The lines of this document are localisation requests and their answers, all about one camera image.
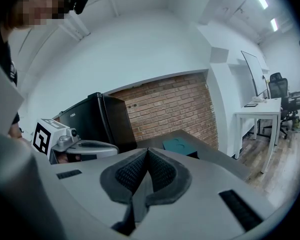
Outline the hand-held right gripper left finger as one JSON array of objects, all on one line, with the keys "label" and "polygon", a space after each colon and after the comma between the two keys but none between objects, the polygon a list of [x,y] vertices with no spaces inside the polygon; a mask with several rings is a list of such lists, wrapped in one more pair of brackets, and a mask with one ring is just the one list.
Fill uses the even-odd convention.
[{"label": "hand-held right gripper left finger", "polygon": [[136,229],[133,195],[148,171],[147,153],[146,148],[134,150],[132,155],[107,167],[99,178],[108,197],[113,202],[126,205],[123,219],[111,227],[125,236]]}]

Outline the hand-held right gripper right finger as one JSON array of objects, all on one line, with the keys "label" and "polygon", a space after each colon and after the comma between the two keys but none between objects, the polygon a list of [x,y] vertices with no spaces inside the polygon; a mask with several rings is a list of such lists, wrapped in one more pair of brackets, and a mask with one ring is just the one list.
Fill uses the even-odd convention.
[{"label": "hand-held right gripper right finger", "polygon": [[190,171],[163,149],[148,148],[145,174],[132,196],[134,221],[141,223],[150,208],[175,203],[192,183]]}]

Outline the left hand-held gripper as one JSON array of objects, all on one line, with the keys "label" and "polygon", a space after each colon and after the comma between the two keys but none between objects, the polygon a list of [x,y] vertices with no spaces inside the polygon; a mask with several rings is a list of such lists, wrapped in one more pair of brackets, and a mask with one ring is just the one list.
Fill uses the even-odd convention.
[{"label": "left hand-held gripper", "polygon": [[53,119],[38,119],[33,131],[32,147],[45,154],[49,162],[58,164],[57,154],[81,155],[81,161],[107,158],[119,154],[119,148],[113,144],[83,140],[77,130]]}]

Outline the person's left hand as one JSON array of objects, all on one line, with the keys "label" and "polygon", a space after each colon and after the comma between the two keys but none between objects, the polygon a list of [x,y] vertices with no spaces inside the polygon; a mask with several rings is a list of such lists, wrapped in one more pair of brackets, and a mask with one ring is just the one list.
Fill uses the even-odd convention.
[{"label": "person's left hand", "polygon": [[59,164],[76,163],[82,160],[80,154],[68,154],[68,153],[58,153],[56,155],[56,159]]}]

